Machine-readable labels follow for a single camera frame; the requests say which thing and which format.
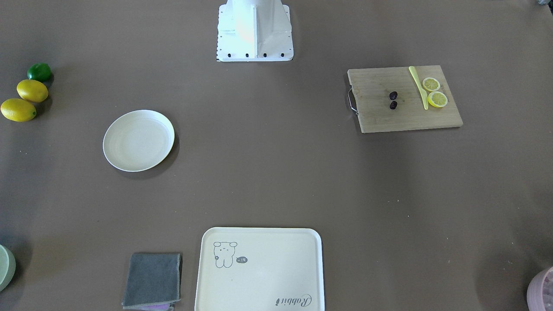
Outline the cream round plate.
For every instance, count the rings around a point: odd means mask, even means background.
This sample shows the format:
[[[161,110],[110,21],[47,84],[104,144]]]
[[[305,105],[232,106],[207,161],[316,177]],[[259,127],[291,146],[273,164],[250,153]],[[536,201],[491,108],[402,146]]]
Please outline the cream round plate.
[[[120,116],[108,127],[102,150],[113,167],[140,172],[164,161],[174,142],[173,124],[164,114],[136,110]]]

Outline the cream rabbit tray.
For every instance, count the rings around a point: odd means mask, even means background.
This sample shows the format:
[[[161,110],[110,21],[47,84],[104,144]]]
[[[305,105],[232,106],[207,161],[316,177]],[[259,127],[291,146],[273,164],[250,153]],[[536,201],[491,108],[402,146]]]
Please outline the cream rabbit tray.
[[[324,311],[322,240],[310,228],[210,228],[196,311]]]

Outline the wooden cutting board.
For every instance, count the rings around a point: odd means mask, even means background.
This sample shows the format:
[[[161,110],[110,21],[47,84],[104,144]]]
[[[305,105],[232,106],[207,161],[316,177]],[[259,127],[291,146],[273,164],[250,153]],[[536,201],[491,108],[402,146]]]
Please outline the wooden cutting board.
[[[351,108],[362,133],[460,127],[464,123],[440,65],[416,66],[419,79],[434,77],[448,97],[444,108],[423,108],[408,67],[349,69]],[[391,110],[389,94],[397,91],[397,108]]]

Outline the yellow plastic knife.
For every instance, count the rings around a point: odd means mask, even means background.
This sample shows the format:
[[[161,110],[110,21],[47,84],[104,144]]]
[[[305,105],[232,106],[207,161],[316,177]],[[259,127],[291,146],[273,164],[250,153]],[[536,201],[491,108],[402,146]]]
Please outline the yellow plastic knife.
[[[417,69],[414,66],[409,66],[408,70],[411,74],[411,77],[413,78],[413,81],[415,82],[417,86],[417,90],[419,91],[421,102],[423,103],[423,108],[425,110],[429,109],[429,103],[427,100],[427,91],[423,88],[421,79],[419,79],[419,75],[417,73]]]

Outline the lower lemon slice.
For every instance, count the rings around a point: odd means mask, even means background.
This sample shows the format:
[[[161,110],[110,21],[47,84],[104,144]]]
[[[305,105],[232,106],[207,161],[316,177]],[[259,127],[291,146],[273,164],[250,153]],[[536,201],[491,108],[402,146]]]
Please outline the lower lemon slice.
[[[448,97],[440,91],[433,91],[427,95],[427,102],[435,108],[444,108],[448,104]]]

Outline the lemon slice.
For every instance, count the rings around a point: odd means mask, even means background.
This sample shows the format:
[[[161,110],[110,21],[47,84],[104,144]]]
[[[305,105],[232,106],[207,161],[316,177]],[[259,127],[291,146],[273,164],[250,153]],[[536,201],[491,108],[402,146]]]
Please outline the lemon slice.
[[[441,83],[434,77],[425,77],[421,82],[421,86],[427,92],[440,91]]]
[[[448,104],[448,97],[440,91],[433,91],[427,95],[427,102],[435,108],[444,108]]]

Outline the upper lemon slice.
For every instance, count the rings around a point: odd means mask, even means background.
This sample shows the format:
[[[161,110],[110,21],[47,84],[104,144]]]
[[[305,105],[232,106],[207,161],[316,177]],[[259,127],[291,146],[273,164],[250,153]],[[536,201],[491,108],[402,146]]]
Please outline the upper lemon slice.
[[[441,83],[434,77],[425,77],[421,82],[421,86],[427,92],[440,91]]]

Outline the grey folded cloth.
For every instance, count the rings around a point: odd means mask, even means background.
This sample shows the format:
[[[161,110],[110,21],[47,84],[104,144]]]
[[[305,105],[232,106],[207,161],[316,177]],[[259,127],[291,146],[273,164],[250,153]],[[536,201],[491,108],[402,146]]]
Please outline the grey folded cloth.
[[[130,257],[122,308],[173,311],[180,301],[179,253],[134,253]]]

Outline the green lime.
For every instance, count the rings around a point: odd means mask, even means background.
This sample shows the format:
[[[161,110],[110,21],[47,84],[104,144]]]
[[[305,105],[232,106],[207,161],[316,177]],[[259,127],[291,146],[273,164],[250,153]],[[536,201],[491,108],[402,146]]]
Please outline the green lime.
[[[28,79],[45,82],[50,79],[52,71],[47,63],[35,63],[26,72]]]

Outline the yellow lemon middle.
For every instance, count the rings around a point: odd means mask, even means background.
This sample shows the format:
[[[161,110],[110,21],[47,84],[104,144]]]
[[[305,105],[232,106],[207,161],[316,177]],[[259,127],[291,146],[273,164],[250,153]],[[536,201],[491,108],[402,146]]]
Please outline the yellow lemon middle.
[[[40,81],[24,79],[16,85],[16,91],[23,100],[40,103],[47,99],[49,91]]]

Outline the yellow lemon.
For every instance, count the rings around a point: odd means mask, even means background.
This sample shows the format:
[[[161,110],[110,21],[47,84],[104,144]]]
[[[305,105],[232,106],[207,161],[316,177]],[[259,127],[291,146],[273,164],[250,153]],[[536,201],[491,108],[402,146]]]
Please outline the yellow lemon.
[[[26,122],[36,117],[35,106],[26,100],[10,98],[1,105],[2,115],[15,122]]]
[[[49,91],[40,81],[24,79],[16,85],[16,91],[23,100],[40,103],[47,99]]]

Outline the yellow lemon outer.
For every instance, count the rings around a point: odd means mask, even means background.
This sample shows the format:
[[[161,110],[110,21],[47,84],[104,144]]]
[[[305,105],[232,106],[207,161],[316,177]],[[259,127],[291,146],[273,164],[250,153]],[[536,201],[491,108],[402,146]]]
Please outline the yellow lemon outer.
[[[26,122],[36,117],[35,106],[26,100],[10,98],[1,105],[2,115],[15,122]]]

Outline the mint green bowl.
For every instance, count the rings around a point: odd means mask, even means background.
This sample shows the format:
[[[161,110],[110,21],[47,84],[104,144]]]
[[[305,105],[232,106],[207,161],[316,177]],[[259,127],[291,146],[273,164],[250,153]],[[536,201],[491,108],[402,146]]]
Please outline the mint green bowl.
[[[3,291],[12,278],[16,270],[16,260],[14,254],[5,246],[0,246],[0,291]]]

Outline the pink bowl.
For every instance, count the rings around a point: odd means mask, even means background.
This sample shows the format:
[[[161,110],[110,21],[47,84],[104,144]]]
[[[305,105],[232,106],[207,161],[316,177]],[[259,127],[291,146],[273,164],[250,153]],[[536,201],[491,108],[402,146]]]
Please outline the pink bowl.
[[[553,268],[539,272],[527,290],[527,305],[530,311],[553,310]]]

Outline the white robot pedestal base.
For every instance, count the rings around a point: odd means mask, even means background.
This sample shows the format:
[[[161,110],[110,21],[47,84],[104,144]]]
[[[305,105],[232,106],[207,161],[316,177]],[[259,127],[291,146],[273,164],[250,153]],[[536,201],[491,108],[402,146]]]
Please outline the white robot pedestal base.
[[[290,8],[280,0],[228,0],[219,6],[216,59],[220,62],[290,61]]]

